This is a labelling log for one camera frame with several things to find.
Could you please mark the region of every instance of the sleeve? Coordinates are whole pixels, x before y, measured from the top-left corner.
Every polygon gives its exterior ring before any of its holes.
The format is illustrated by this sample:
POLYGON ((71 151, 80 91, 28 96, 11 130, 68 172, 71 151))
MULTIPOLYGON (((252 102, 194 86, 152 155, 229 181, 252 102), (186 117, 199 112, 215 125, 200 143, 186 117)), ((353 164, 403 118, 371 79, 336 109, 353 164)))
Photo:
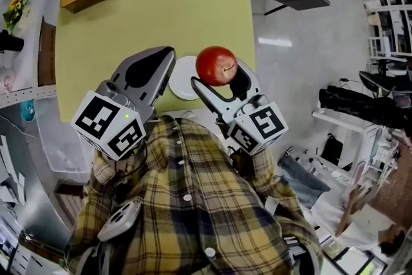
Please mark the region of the sleeve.
POLYGON ((234 168, 258 194, 274 197, 284 207, 303 215, 294 190, 286 180, 275 176, 276 165, 268 148, 253 156, 241 150, 231 157, 234 168))
POLYGON ((68 245, 65 248, 66 262, 70 274, 76 272, 82 254, 92 246, 97 246, 97 234, 103 228, 110 212, 114 184, 102 185, 91 171, 90 181, 84 188, 88 191, 87 202, 81 209, 68 245))

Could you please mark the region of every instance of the person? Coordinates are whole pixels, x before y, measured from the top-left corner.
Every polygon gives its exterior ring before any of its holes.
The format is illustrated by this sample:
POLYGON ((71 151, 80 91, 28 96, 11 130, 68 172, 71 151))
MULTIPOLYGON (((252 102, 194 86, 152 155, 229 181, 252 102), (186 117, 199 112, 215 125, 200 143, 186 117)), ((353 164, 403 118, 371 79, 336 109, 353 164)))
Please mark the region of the person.
POLYGON ((376 246, 386 256, 393 256, 405 239, 405 232, 398 225, 376 230, 373 219, 364 210, 364 203, 357 203, 361 192, 356 185, 345 200, 344 192, 338 187, 329 187, 315 175, 308 172, 296 158, 299 153, 288 149, 278 165, 290 178, 283 176, 294 189, 299 202, 310 210, 317 224, 346 247, 370 250, 376 246))
POLYGON ((108 241, 114 274, 297 274, 308 260, 304 274, 319 274, 319 240, 292 188, 274 176, 269 150, 231 157, 205 127, 168 116, 127 159, 97 152, 66 248, 70 272, 99 244, 115 202, 136 199, 132 228, 108 241))
POLYGON ((319 91, 320 108, 347 113, 376 125, 401 129, 405 144, 412 147, 412 109, 399 108, 389 97, 369 97, 336 86, 319 91))

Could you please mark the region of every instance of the table top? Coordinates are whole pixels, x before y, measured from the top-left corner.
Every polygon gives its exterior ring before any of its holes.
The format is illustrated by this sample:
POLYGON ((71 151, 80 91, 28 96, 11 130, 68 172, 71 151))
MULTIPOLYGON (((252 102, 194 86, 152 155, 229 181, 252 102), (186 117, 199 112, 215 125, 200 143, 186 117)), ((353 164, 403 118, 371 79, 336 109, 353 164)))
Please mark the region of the table top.
MULTIPOLYGON (((87 91, 110 79, 127 57, 172 46, 177 58, 224 46, 255 70, 250 0, 105 0, 77 14, 60 8, 55 66, 59 110, 71 121, 87 91)), ((219 88, 228 97, 228 86, 219 88)), ((204 107, 176 97, 169 86, 158 112, 204 107)))

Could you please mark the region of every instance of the yellow plaid shirt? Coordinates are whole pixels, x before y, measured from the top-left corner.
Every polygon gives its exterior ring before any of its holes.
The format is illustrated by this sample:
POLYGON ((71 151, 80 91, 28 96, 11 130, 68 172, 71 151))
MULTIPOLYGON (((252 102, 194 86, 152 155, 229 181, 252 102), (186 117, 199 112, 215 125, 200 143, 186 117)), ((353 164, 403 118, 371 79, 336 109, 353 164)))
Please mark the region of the yellow plaid shirt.
POLYGON ((274 176, 267 150, 254 155, 248 167, 232 165, 219 139, 186 119, 162 117, 145 148, 117 162, 117 171, 138 169, 119 184, 113 161, 97 154, 86 186, 88 199, 73 230, 67 251, 71 272, 81 254, 98 243, 97 234, 120 202, 137 196, 143 206, 128 239, 114 239, 114 274, 290 274, 293 267, 282 236, 295 236, 316 254, 322 252, 312 226, 303 217, 297 197, 274 176), (189 194, 191 199, 183 199, 189 194), (288 217, 266 211, 272 196, 288 217), (216 251, 208 257, 205 249, 216 251))

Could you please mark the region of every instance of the gray floor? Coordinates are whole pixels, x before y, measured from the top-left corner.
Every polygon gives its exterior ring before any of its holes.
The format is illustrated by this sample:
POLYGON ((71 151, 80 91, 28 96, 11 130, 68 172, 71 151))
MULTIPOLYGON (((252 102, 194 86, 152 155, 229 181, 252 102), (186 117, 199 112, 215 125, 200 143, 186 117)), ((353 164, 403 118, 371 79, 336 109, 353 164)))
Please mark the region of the gray floor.
POLYGON ((319 88, 341 77, 358 80, 358 71, 365 68, 370 33, 363 0, 329 1, 327 8, 285 8, 265 17, 262 13, 278 4, 252 0, 257 74, 290 127, 273 145, 275 156, 289 145, 308 147, 326 140, 329 127, 311 116, 319 88), (263 44, 265 39, 284 46, 263 44))

